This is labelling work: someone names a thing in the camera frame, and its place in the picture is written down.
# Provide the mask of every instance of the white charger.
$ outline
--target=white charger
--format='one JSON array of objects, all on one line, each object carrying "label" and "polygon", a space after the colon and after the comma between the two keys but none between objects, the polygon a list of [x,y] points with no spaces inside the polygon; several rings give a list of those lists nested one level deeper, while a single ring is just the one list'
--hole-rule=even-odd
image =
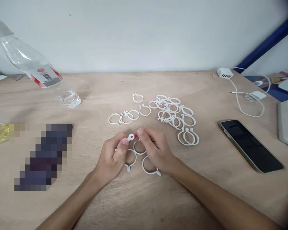
[{"label": "white charger", "polygon": [[[250,117],[261,117],[261,116],[263,115],[263,113],[264,113],[264,111],[265,111],[265,106],[260,102],[260,100],[261,100],[261,99],[264,99],[264,98],[266,97],[266,95],[265,95],[264,93],[262,93],[262,92],[260,92],[260,91],[254,91],[254,92],[252,92],[252,93],[238,92],[237,87],[235,86],[235,84],[234,84],[234,83],[232,82],[232,80],[231,80],[231,78],[234,76],[234,74],[233,74],[233,72],[232,72],[229,68],[221,67],[221,68],[217,69],[216,71],[214,71],[213,74],[212,74],[212,76],[217,77],[217,76],[214,75],[215,72],[217,72],[217,74],[218,74],[218,76],[219,76],[220,78],[225,78],[225,79],[229,80],[229,81],[233,84],[233,86],[234,86],[234,88],[235,88],[236,91],[233,91],[233,92],[230,92],[230,93],[235,93],[235,94],[236,94],[236,99],[237,99],[237,103],[238,103],[239,109],[240,109],[240,111],[241,111],[243,114],[245,114],[245,115],[247,115],[247,116],[250,116]],[[270,82],[270,79],[269,79],[269,78],[268,78],[268,80],[269,80],[269,87],[268,87],[268,90],[269,90],[269,89],[270,89],[270,86],[271,86],[271,82]],[[249,115],[249,114],[243,112],[242,109],[241,109],[240,103],[239,103],[238,93],[246,94],[245,98],[246,98],[247,100],[251,101],[251,102],[259,102],[259,103],[262,105],[262,108],[263,108],[263,109],[262,109],[262,113],[261,113],[260,115],[258,115],[258,116],[253,116],[253,115]]]}]

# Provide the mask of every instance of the blue metal frame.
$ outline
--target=blue metal frame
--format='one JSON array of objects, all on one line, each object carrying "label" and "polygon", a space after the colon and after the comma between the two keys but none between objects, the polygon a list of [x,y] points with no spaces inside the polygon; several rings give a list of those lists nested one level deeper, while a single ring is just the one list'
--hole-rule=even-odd
[{"label": "blue metal frame", "polygon": [[[278,27],[266,40],[264,40],[252,53],[250,53],[237,67],[244,69],[248,68],[287,35],[288,19],[280,27]],[[235,68],[234,70],[238,73],[242,73],[244,71],[237,68]]]}]

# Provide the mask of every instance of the wooden table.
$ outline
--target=wooden table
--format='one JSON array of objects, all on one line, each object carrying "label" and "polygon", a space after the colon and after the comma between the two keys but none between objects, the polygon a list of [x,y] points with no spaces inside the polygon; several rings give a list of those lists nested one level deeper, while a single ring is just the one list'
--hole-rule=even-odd
[{"label": "wooden table", "polygon": [[[11,173],[11,168],[19,172],[19,163],[24,164],[24,156],[34,150],[34,145],[9,148],[12,146],[9,142],[0,144],[0,229],[37,227],[94,169],[106,139],[119,132],[133,133],[142,126],[154,126],[165,132],[173,154],[188,166],[285,225],[288,222],[288,146],[277,138],[278,101],[267,95],[262,101],[266,107],[262,117],[243,115],[235,95],[228,93],[233,90],[231,83],[211,74],[211,71],[64,74],[66,82],[82,98],[81,105],[75,109],[60,105],[52,94],[26,77],[20,81],[0,81],[0,121],[74,124],[72,157],[47,192],[13,191],[14,177],[19,175]],[[232,80],[239,91],[258,90],[237,73]],[[157,109],[129,125],[109,124],[109,115],[139,109],[132,93],[142,94],[145,105],[158,94],[179,98],[194,111],[199,144],[181,145],[176,130],[157,121]],[[240,98],[245,112],[254,115],[261,112],[257,103]],[[218,121],[226,119],[240,120],[280,159],[286,170],[267,175],[255,172],[217,126]],[[21,156],[18,161],[11,160],[18,156]],[[124,167],[96,196],[75,229],[221,228],[176,180],[166,173],[162,176],[144,173],[141,167],[144,156],[138,156],[130,173]],[[127,161],[131,162],[133,157],[128,153]],[[149,160],[145,165],[153,169]]]}]

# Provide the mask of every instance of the phone screen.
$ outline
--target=phone screen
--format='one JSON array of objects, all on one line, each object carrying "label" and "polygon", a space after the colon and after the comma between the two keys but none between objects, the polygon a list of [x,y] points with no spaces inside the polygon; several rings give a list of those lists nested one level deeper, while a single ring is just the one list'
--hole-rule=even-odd
[{"label": "phone screen", "polygon": [[283,169],[280,163],[241,123],[237,120],[222,122],[237,144],[253,163],[264,173]]}]

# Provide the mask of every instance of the red and white label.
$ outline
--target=red and white label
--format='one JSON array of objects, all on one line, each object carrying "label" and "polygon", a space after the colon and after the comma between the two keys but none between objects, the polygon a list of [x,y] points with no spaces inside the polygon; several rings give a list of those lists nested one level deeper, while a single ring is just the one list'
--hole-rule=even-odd
[{"label": "red and white label", "polygon": [[63,77],[50,64],[36,70],[23,72],[42,88],[53,86],[63,80]]}]

